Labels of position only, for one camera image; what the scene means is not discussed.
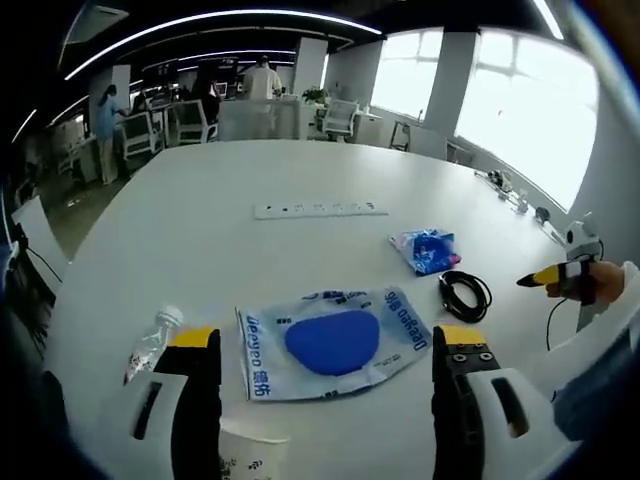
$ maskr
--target power strip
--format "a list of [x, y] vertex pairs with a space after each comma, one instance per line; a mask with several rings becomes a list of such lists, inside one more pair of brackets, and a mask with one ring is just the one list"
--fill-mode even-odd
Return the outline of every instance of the power strip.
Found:
[[374, 202], [268, 203], [256, 205], [253, 210], [253, 218], [256, 220], [361, 215], [389, 215], [389, 212]]

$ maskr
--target paper cup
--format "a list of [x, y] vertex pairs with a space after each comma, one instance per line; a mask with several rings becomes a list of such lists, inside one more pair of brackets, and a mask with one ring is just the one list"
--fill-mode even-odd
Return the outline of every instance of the paper cup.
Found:
[[262, 438], [239, 422], [220, 419], [222, 480], [281, 480], [289, 439]]

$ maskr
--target plastic water bottle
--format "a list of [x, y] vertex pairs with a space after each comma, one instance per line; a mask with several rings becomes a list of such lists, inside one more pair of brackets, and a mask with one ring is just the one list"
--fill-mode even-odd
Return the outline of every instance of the plastic water bottle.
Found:
[[184, 322], [182, 312], [165, 305], [156, 314], [153, 327], [136, 343], [124, 376], [125, 385], [143, 370], [153, 371], [171, 340], [180, 332]]

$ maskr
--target plastic bag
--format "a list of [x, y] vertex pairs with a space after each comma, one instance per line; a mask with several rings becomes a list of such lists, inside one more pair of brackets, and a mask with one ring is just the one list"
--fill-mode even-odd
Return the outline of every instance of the plastic bag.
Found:
[[427, 229], [392, 235], [389, 240], [420, 277], [450, 270], [462, 260], [453, 250], [453, 233]]
[[[287, 349], [287, 331], [309, 319], [367, 312], [379, 326], [373, 357], [344, 375], [321, 375]], [[260, 310], [237, 310], [247, 397], [255, 401], [334, 397], [384, 382], [424, 357], [431, 332], [401, 289], [325, 291]]]

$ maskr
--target human hand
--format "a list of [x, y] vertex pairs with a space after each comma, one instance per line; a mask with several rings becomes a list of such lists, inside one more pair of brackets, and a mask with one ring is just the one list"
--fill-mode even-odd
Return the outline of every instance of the human hand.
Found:
[[[596, 298], [606, 303], [615, 302], [624, 290], [624, 269], [611, 262], [593, 262], [589, 265], [589, 273], [596, 281]], [[560, 285], [547, 285], [547, 297], [567, 297], [579, 300], [576, 292], [563, 293]]]

